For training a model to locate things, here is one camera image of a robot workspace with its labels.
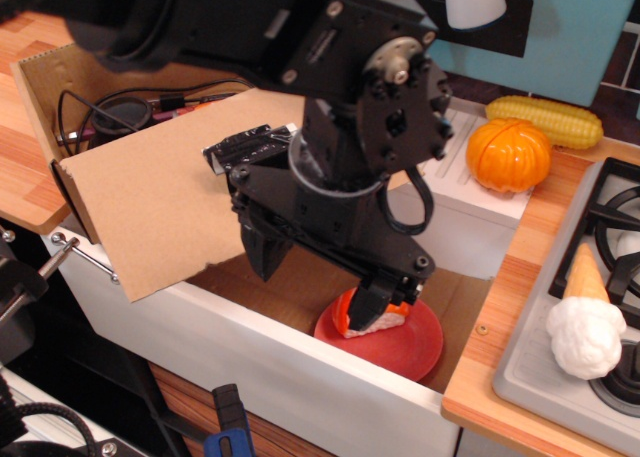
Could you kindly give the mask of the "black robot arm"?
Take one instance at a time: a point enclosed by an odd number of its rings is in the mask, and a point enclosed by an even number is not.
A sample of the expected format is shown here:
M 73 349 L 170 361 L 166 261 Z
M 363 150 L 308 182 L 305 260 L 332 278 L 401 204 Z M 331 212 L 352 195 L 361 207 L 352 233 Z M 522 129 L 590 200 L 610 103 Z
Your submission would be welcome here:
M 301 95 L 302 128 L 274 156 L 226 172 L 242 241 L 268 279 L 293 245 L 360 278 L 348 326 L 365 331 L 411 304 L 434 269 L 395 219 L 390 177 L 405 172 L 431 214 L 418 165 L 441 158 L 450 89 L 428 49 L 436 26 L 415 0 L 1 0 L 1 17 L 62 17 L 106 68 L 177 62 Z

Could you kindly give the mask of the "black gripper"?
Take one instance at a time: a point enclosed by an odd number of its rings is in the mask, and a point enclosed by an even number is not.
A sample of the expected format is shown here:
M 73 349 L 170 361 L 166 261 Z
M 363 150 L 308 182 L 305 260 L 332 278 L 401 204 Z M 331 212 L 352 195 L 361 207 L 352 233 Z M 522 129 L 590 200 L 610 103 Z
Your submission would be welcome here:
M 253 271 L 268 281 L 293 245 L 361 280 L 348 307 L 349 330 L 367 330 L 392 302 L 414 303 L 435 265 L 390 223 L 376 183 L 356 192 L 330 191 L 305 175 L 308 159 L 293 124 L 261 125 L 206 147 L 202 155 L 223 175 Z

